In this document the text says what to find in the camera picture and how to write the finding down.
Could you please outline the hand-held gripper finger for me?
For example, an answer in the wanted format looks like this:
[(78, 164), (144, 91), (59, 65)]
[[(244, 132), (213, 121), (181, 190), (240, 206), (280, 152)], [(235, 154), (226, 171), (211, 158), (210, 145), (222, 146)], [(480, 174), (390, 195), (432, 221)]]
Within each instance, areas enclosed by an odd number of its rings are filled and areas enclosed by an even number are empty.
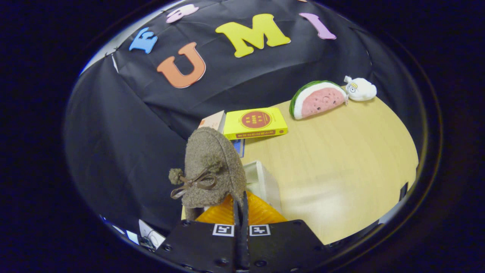
[(237, 273), (242, 270), (240, 225), (181, 220), (156, 250), (156, 256), (189, 273)]
[(249, 225), (244, 194), (242, 253), (250, 273), (306, 273), (329, 256), (329, 251), (302, 220)]

